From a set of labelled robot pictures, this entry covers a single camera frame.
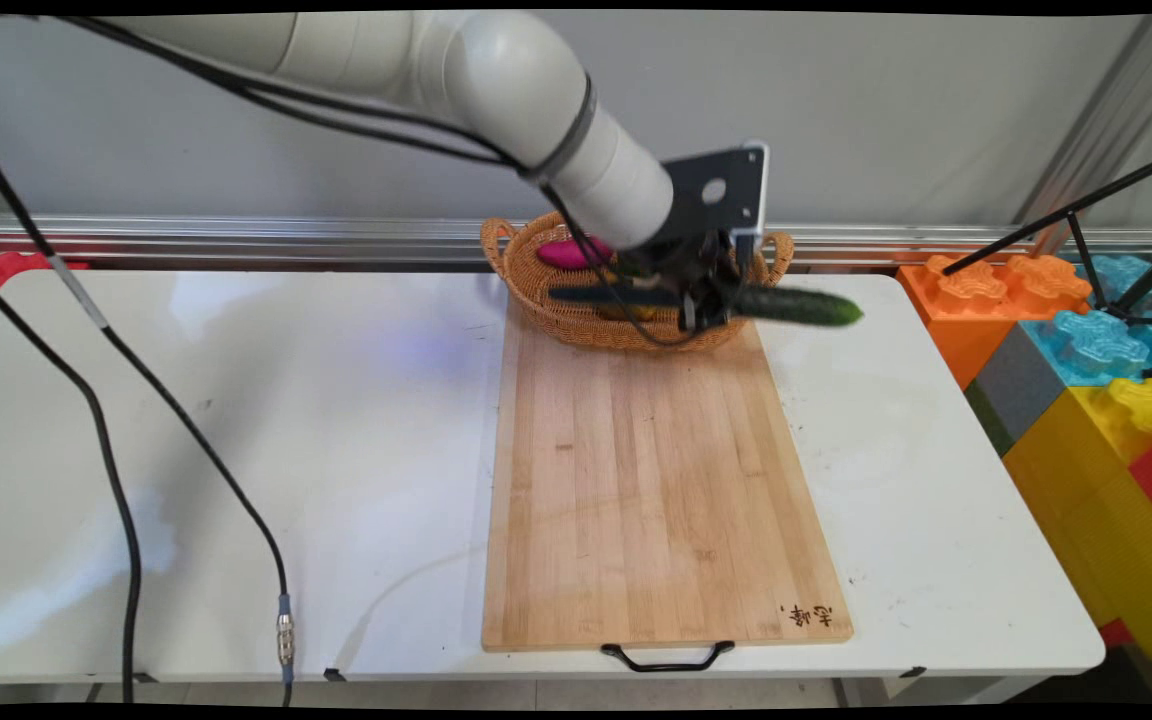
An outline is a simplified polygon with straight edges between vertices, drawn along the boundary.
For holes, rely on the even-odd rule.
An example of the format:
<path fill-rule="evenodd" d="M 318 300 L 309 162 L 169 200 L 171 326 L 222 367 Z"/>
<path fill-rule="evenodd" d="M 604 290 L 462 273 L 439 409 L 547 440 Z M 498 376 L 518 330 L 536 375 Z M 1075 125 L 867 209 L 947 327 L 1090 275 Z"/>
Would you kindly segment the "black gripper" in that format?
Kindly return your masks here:
<path fill-rule="evenodd" d="M 690 234 L 628 250 L 623 264 L 641 273 L 632 279 L 631 304 L 680 304 L 679 328 L 700 334 L 708 323 L 732 323 L 733 302 L 749 268 L 749 237 Z"/>

